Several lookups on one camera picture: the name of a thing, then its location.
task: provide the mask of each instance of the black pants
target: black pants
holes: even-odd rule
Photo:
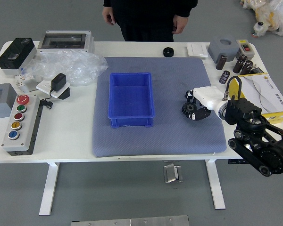
[[[173,40],[173,25],[148,28],[148,27],[135,27],[117,21],[120,26],[122,35],[125,41],[174,41]]]

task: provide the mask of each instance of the white table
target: white table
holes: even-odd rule
[[[7,42],[2,47],[1,54],[11,44]],[[163,57],[162,50],[172,47],[175,51],[173,57],[188,57],[187,43],[185,42],[95,42],[95,54],[104,57]],[[256,54],[252,61],[266,72],[266,68]],[[210,56],[203,60],[211,85],[217,86],[221,91],[225,85],[218,82],[222,71],[216,70],[216,64]],[[224,70],[231,71],[236,61],[227,62]],[[0,69],[0,83],[11,83],[20,94],[15,85],[13,76],[6,76]],[[40,99],[48,96],[40,91],[34,91]],[[43,109],[38,130],[34,152],[32,155],[10,156],[1,148],[3,136],[8,125],[8,118],[0,118],[0,163],[32,163],[46,162],[49,171],[44,188],[40,215],[50,215],[54,196],[55,184],[58,176],[60,162],[93,162],[93,161],[177,161],[177,160],[205,160],[215,209],[225,209],[222,190],[219,183],[215,165],[217,159],[241,158],[231,148],[222,153],[214,154],[183,154],[183,155],[139,155],[97,158],[92,153],[92,117],[96,95],[96,81],[84,87],[71,87],[71,96],[65,100],[52,99],[54,107]],[[223,121],[225,138],[233,137],[235,126]]]

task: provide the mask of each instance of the person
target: person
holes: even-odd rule
[[[125,41],[174,41],[197,0],[104,0],[102,15],[118,24]]]

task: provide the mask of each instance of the yellow box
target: yellow box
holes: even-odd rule
[[[268,73],[240,75],[241,96],[262,109],[262,115],[271,123],[283,122],[283,96]],[[232,80],[229,96],[237,99],[239,84]]]

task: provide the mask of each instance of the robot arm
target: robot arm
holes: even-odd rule
[[[227,94],[226,91],[223,95],[217,87],[194,88],[186,93],[187,102],[182,112],[197,121],[214,110],[228,124],[237,124],[234,138],[228,141],[237,154],[266,177],[283,173],[283,130],[271,125],[261,115],[262,109],[247,99],[227,100]],[[281,140],[275,140],[267,130],[281,135]]]

